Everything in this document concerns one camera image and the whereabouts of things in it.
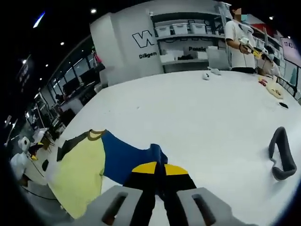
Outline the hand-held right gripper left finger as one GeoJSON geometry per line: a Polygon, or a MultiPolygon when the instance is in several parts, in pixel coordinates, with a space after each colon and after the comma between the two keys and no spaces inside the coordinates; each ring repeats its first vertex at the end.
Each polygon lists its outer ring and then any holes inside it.
{"type": "Polygon", "coordinates": [[[123,186],[93,200],[76,226],[147,226],[155,207],[157,163],[134,168],[123,186]]]}

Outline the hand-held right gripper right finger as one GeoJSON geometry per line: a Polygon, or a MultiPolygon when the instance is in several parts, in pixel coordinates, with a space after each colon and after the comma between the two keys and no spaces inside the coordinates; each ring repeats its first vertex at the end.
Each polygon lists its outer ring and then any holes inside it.
{"type": "Polygon", "coordinates": [[[246,226],[231,207],[209,190],[197,188],[187,170],[165,164],[164,206],[171,226],[246,226]]]}

